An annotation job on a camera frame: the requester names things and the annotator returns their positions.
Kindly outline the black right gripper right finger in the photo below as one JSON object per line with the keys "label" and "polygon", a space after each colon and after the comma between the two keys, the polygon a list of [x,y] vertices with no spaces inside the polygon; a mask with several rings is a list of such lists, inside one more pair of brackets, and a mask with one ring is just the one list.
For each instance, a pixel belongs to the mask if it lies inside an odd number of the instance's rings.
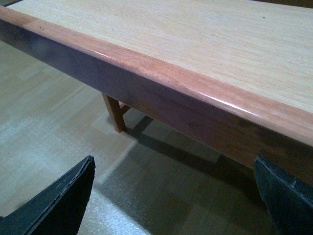
{"label": "black right gripper right finger", "polygon": [[259,156],[254,174],[262,200],[280,235],[313,233],[313,187]]}

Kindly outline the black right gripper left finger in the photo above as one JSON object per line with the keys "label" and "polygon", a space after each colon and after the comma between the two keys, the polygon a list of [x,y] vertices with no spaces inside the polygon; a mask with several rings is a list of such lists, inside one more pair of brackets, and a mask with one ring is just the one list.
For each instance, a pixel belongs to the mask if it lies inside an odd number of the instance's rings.
{"label": "black right gripper left finger", "polygon": [[85,157],[23,206],[0,219],[2,235],[76,235],[92,190],[95,162]]}

